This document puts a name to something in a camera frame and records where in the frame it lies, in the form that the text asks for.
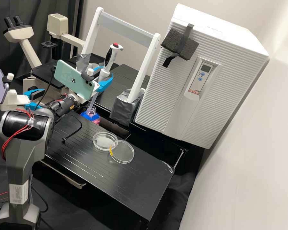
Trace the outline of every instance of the blue bracket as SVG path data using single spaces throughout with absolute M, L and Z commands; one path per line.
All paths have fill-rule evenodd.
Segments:
M 111 73 L 111 77 L 107 80 L 107 81 L 101 81 L 99 82 L 99 88 L 96 90 L 97 92 L 102 92 L 104 91 L 106 88 L 109 87 L 109 85 L 111 85 L 112 80 L 113 80 L 113 73 Z
M 27 92 L 24 92 L 24 95 L 27 95 L 28 98 L 31 98 L 31 94 L 32 94 L 32 93 L 35 93 L 35 92 L 41 91 L 41 90 L 45 90 L 45 89 L 33 89 L 33 90 L 29 90 L 29 91 L 27 91 Z M 36 103 L 31 102 L 30 104 L 24 105 L 24 107 L 25 107 L 25 109 L 29 109 L 29 108 L 30 108 L 31 110 L 34 110 L 35 107 L 36 107 Z
M 98 69 L 102 69 L 104 66 L 98 66 L 98 67 L 95 67 L 94 69 L 93 69 L 93 71 L 96 71 L 96 70 L 98 70 Z
M 27 105 L 23 105 L 25 107 L 25 109 L 31 109 L 31 110 L 34 110 L 35 107 L 36 107 L 36 103 L 34 102 L 31 102 L 30 104 L 27 104 Z

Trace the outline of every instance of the bottle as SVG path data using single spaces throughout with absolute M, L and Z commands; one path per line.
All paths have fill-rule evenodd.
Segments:
M 96 107 L 95 106 L 92 106 L 92 107 L 89 106 L 85 112 L 81 113 L 81 116 L 83 116 L 87 120 L 94 122 L 97 125 L 99 125 L 99 123 L 100 123 L 100 116 L 98 113 L 96 113 Z

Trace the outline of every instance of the gray duct tape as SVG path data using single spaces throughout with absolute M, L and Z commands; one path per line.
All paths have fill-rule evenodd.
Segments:
M 165 59 L 165 61 L 164 61 L 162 66 L 167 68 L 169 66 L 170 62 L 181 53 L 183 47 L 185 46 L 185 44 L 186 44 L 186 42 L 188 40 L 188 37 L 190 35 L 190 32 L 191 32 L 193 26 L 194 25 L 192 25 L 190 23 L 188 24 L 188 26 L 186 27 L 185 32 L 183 33 L 183 35 L 182 35 L 182 37 L 180 39 L 179 45 L 176 47 L 175 52 L 173 52 L 170 57 Z

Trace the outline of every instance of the petri dish lid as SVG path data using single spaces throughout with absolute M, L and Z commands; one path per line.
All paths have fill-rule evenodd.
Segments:
M 116 141 L 117 137 L 113 133 L 107 131 L 97 132 L 93 136 L 93 143 L 95 147 L 102 151 L 109 151 L 110 146 Z
M 134 149 L 127 141 L 116 141 L 110 146 L 111 157 L 121 164 L 127 164 L 134 157 Z

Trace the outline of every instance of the black foam block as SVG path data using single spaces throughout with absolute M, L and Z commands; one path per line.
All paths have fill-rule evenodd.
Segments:
M 176 48 L 179 46 L 182 36 L 182 33 L 178 32 L 175 29 L 171 29 L 161 43 L 161 46 L 171 52 L 176 52 Z M 179 56 L 185 60 L 190 60 L 197 47 L 198 43 L 188 38 Z

